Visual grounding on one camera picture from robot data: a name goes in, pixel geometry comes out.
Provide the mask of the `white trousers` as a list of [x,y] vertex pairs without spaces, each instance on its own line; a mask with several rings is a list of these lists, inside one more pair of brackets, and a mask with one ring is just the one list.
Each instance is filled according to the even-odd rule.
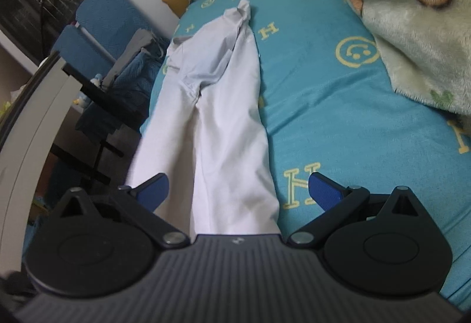
[[168,176],[169,193],[153,211],[192,237],[278,233],[250,18],[250,3],[240,0],[191,37],[171,42],[129,169],[133,187]]

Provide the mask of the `blue covered chair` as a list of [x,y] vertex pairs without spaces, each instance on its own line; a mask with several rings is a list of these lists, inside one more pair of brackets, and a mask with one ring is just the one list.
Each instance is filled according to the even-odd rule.
[[168,38],[161,36],[130,0],[84,0],[75,21],[63,29],[53,50],[100,88],[132,35],[138,29],[153,32],[152,43],[141,49],[105,91],[123,100],[131,110],[142,112],[146,120],[152,87],[165,62]]

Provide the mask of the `grey folded cloth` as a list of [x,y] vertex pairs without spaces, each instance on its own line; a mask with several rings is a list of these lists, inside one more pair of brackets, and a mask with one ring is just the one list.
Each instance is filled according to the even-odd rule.
[[153,40],[153,32],[147,29],[138,29],[135,34],[132,35],[124,52],[118,57],[111,70],[103,81],[101,81],[101,88],[104,89],[104,91],[108,91],[127,64],[129,64],[129,62],[131,62],[134,57],[140,53],[142,48],[150,45]]

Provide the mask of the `green cartoon fleece blanket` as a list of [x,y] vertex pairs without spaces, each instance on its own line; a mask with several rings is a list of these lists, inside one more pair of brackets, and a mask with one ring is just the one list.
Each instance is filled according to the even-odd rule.
[[470,0],[347,0],[372,33],[393,90],[470,114]]

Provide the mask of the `white desk top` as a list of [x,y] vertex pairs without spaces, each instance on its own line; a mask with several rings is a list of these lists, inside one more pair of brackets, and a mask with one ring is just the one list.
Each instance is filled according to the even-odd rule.
[[82,85],[50,55],[1,119],[1,275],[21,270],[29,210],[49,150]]

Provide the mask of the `teal patterned bedsheet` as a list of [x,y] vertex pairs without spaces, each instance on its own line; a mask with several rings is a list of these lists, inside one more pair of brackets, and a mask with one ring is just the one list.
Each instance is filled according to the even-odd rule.
[[[239,2],[196,0],[173,40]],[[314,172],[375,192],[408,185],[452,249],[443,297],[470,308],[469,139],[451,115],[392,91],[372,36],[344,0],[248,2],[278,233],[320,215],[307,190]]]

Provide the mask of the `black desk frame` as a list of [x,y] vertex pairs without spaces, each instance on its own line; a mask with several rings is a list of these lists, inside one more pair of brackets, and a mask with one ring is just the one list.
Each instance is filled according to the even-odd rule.
[[139,110],[131,110],[123,100],[118,100],[88,80],[84,74],[69,63],[62,69],[69,78],[73,78],[81,84],[80,92],[86,95],[91,103],[80,115],[76,123],[76,130],[98,146],[93,165],[84,164],[77,171],[86,177],[91,183],[99,182],[109,185],[110,177],[99,171],[99,165],[104,150],[108,150],[118,158],[125,156],[124,152],[110,144],[108,136],[114,133],[122,125],[126,125],[136,132],[144,123],[145,115]]

